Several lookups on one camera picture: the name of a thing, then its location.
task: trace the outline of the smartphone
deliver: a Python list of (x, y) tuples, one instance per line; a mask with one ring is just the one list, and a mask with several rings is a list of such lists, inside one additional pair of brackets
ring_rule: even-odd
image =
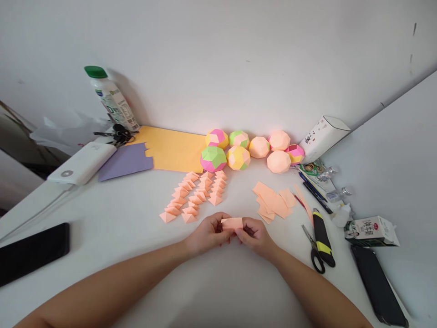
[(70, 251), (70, 224), (62, 223), (0, 248), (0, 287)]
[(356, 245), (352, 245), (351, 250), (378, 320), (388, 325), (409, 327), (375, 252)]

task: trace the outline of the pen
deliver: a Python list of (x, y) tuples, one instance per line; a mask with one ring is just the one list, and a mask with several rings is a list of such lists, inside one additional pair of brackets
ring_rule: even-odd
[(302, 172), (299, 172), (299, 176), (300, 178), (305, 181), (308, 182), (308, 187), (310, 187), (321, 199), (323, 199), (324, 201), (327, 201), (325, 197), (323, 197), (323, 195), (317, 190), (317, 188), (311, 183), (311, 181), (309, 181), (306, 176), (304, 176), (302, 174)]
[(325, 209), (325, 211), (328, 214), (332, 214), (331, 209), (328, 207), (328, 205), (326, 205), (326, 203), (323, 201), (323, 199), (321, 199), (319, 197), (319, 195), (317, 195), (309, 186), (308, 186), (308, 182), (304, 182), (303, 185), (305, 186), (306, 189), (308, 189), (308, 191), (317, 199), (317, 201), (319, 202), (320, 205), (323, 206), (323, 208)]
[(293, 194), (293, 196), (297, 199), (297, 201), (302, 205), (302, 207), (303, 208), (305, 208), (305, 205), (304, 205), (304, 203), (302, 203), (301, 201), (300, 201), (300, 199), (294, 194), (294, 193), (292, 193)]

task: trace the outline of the person's left hand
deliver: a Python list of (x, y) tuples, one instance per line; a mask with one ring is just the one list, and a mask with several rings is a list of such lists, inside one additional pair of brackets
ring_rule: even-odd
[(222, 231), (222, 219), (228, 219), (229, 214), (218, 212), (211, 216), (204, 218), (196, 230), (193, 231), (183, 241), (188, 248), (190, 256), (206, 253), (216, 246), (223, 244), (230, 240), (234, 230)]

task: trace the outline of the milk carton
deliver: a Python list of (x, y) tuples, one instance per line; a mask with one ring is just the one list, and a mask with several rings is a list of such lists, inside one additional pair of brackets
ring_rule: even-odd
[(345, 239), (358, 246), (400, 246), (396, 226), (380, 216), (346, 223)]

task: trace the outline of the origami ball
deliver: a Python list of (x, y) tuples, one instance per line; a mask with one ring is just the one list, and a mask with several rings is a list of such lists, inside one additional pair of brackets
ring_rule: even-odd
[(226, 163), (226, 155), (219, 147), (207, 147), (200, 154), (200, 164), (208, 172), (220, 171)]
[(290, 165), (290, 156), (281, 150), (275, 150), (267, 157), (267, 166), (273, 173), (282, 174), (287, 172)]
[(229, 145), (228, 135), (223, 130), (211, 130), (206, 135), (206, 145), (225, 149)]
[(249, 144), (249, 152), (252, 157), (266, 157), (270, 151), (270, 144), (264, 137), (255, 137)]
[(270, 142), (270, 150), (286, 150), (290, 146), (290, 137), (284, 131), (274, 131), (267, 139)]
[(231, 146), (241, 146), (247, 148), (249, 146), (249, 137), (246, 132), (234, 131), (229, 135), (229, 144)]
[(290, 145), (285, 152), (290, 155), (291, 165), (300, 164), (305, 157), (305, 151), (299, 145)]
[(241, 146), (233, 146), (226, 154), (228, 165), (235, 171), (243, 171), (249, 166), (250, 154), (246, 148)]

